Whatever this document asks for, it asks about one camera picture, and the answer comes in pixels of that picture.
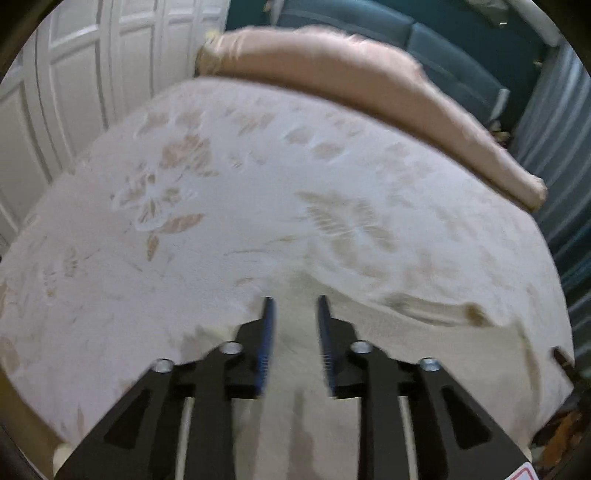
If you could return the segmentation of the cream knitted sweater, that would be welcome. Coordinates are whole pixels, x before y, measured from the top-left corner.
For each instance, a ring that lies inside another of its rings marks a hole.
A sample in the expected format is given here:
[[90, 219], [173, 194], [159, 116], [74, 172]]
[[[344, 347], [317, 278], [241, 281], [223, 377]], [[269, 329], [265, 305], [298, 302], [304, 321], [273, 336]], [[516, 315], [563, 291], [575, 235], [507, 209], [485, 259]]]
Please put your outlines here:
[[571, 392], [546, 343], [468, 305], [413, 297], [363, 303], [307, 274], [218, 278], [200, 345], [263, 309], [276, 314], [270, 371], [256, 400], [198, 390], [181, 429], [176, 477], [200, 479], [201, 445], [228, 432], [212, 477], [502, 479]]

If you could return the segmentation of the butterfly pattern bed cover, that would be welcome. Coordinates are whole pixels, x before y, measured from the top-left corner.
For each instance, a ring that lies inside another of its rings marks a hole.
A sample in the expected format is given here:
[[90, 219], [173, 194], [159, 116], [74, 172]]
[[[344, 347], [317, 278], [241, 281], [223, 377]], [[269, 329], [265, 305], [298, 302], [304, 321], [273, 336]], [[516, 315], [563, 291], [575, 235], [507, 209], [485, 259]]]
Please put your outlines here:
[[77, 443], [151, 360], [193, 358], [272, 296], [264, 437], [346, 439], [322, 294], [393, 356], [441, 359], [520, 444], [567, 395], [564, 296], [529, 213], [397, 128], [221, 79], [151, 100], [45, 194], [1, 265], [1, 363]]

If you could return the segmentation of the grey striped curtain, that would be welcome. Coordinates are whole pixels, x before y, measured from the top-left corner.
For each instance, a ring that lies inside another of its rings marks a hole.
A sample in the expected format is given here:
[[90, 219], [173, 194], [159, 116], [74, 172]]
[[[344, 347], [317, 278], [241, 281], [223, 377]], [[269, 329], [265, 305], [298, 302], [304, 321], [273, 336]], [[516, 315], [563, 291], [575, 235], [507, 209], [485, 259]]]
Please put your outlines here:
[[568, 42], [546, 58], [510, 152], [546, 184], [534, 217], [573, 305], [590, 291], [590, 74]]

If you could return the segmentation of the teal upholstered headboard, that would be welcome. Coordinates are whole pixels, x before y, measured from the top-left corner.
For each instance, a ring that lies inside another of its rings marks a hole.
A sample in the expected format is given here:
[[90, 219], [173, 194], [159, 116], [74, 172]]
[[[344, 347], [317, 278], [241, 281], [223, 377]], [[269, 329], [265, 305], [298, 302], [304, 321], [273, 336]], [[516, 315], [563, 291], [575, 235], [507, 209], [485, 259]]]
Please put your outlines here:
[[324, 25], [396, 46], [485, 126], [512, 129], [548, 46], [515, 11], [495, 26], [463, 1], [290, 0], [277, 26]]

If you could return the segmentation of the white panelled wardrobe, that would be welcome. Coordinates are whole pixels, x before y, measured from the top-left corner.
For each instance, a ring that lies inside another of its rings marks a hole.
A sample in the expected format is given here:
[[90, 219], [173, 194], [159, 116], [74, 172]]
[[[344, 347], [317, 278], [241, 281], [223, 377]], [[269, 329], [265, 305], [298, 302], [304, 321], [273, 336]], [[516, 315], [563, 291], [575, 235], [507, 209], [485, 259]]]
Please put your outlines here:
[[1, 83], [1, 249], [98, 136], [193, 74], [228, 2], [65, 1], [32, 33]]

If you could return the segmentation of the pink rolled duvet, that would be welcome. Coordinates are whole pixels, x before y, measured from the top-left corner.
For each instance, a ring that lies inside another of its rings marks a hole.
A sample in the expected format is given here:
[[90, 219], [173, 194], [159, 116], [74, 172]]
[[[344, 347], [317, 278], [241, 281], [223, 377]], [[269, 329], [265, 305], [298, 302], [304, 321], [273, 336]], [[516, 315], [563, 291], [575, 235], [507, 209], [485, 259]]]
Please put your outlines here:
[[544, 181], [398, 47], [321, 26], [246, 27], [207, 40], [197, 70], [344, 104], [428, 142], [530, 211], [547, 199]]

